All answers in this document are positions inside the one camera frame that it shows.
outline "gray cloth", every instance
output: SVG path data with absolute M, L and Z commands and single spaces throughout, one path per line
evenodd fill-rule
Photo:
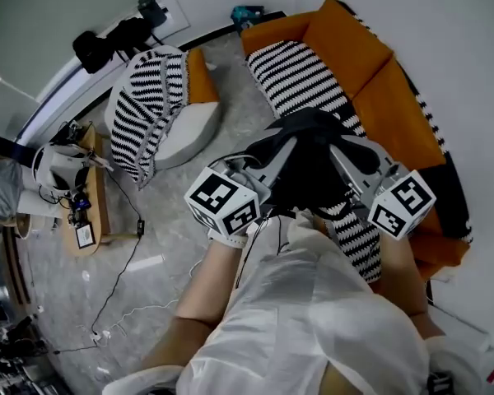
M 14 160 L 0 160 L 0 220 L 16 214 L 22 191 L 22 169 Z

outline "gray floor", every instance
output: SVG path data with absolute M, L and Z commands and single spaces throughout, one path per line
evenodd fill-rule
M 189 281 L 191 267 L 202 258 L 207 247 L 205 229 L 189 213 L 184 192 L 211 160 L 225 155 L 241 138 L 273 121 L 271 109 L 244 66 L 238 36 L 215 39 L 205 44 L 203 50 L 206 60 L 217 65 L 212 76 L 223 107 L 221 128 L 203 152 L 185 165 L 159 172 L 141 192 L 125 173 L 116 172 L 116 179 L 146 221 L 146 232 L 134 262 L 146 258 L 159 262 L 122 276 L 96 325 L 98 332 L 117 323 L 134 308 L 166 305 L 179 297 Z M 88 115 L 100 130 L 104 107 L 105 103 Z M 108 178 L 106 196 L 112 230 L 135 230 L 135 212 Z M 277 246 L 275 227 L 277 221 L 273 221 L 257 242 L 254 252 L 258 255 L 269 253 Z M 89 258 L 74 258 L 65 253 L 58 231 L 42 232 L 19 243 L 34 305 L 44 307 L 39 326 L 54 349 L 91 345 L 91 322 L 133 245 L 133 242 L 112 244 Z M 131 371 L 154 346 L 165 331 L 174 307 L 175 303 L 168 309 L 139 310 L 121 323 L 126 336 L 120 328 L 111 328 L 110 339 L 103 338 L 100 342 L 105 347 L 62 353 L 54 356 L 53 361 L 75 393 L 100 393 L 108 382 Z

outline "wooden side table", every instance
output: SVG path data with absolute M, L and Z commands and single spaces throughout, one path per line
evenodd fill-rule
M 79 146 L 92 149 L 98 156 L 103 156 L 102 136 L 90 127 L 84 138 L 79 142 Z M 73 256 L 89 256 L 97 251 L 100 245 L 109 244 L 114 240 L 137 239 L 137 234 L 110 233 L 110 221 L 108 220 L 108 210 L 106 209 L 105 194 L 105 172 L 99 167 L 90 167 L 86 177 L 86 187 L 84 189 L 91 207 L 86 210 L 88 221 L 91 223 L 95 243 L 91 246 L 80 249 L 77 242 L 75 229 L 67 222 L 69 210 L 63 209 L 63 242 L 68 253 Z

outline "striped blanket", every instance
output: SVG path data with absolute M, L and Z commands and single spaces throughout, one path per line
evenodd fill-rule
M 306 44 L 280 41 L 247 57 L 247 66 L 273 108 L 275 117 L 304 107 L 331 113 L 348 134 L 365 137 L 366 132 L 351 101 L 328 67 Z M 336 218 L 332 238 L 367 282 L 380 278 L 379 231 L 363 225 L 345 202 L 324 209 Z
M 187 54 L 138 54 L 124 73 L 112 129 L 115 162 L 143 188 L 156 172 L 154 156 L 188 102 Z

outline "orange sofa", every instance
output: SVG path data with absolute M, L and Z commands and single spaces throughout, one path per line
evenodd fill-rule
M 317 12 L 259 24 L 241 34 L 246 56 L 282 40 L 304 42 L 316 52 L 352 102 L 367 136 L 395 160 L 410 170 L 419 170 L 423 177 L 428 173 L 431 178 L 439 178 L 440 170 L 446 169 L 454 186 L 443 190 L 429 183 L 438 203 L 416 228 L 410 242 L 425 280 L 443 266 L 459 265 L 469 247 L 463 241 L 468 234 L 464 231 L 468 211 L 459 178 L 394 52 L 364 27 L 351 9 L 336 0 L 326 0 Z M 452 192 L 450 197 L 460 205 L 461 209 L 454 207 L 459 211 L 457 218 L 449 212 L 447 192 Z

